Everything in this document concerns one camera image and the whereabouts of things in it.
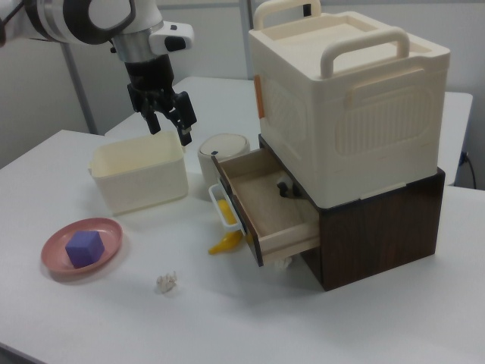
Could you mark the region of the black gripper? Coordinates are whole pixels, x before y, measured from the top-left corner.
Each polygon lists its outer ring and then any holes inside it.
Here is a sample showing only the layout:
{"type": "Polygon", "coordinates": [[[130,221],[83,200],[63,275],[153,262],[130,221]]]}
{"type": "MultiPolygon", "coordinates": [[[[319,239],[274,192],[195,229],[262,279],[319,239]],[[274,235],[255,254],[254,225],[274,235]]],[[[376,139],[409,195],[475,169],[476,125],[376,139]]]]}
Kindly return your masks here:
{"type": "Polygon", "coordinates": [[[167,119],[176,127],[182,146],[192,142],[196,115],[187,92],[173,91],[174,72],[168,55],[151,61],[125,63],[130,83],[127,85],[133,110],[145,119],[151,134],[161,131],[155,109],[168,111],[167,119]]]}

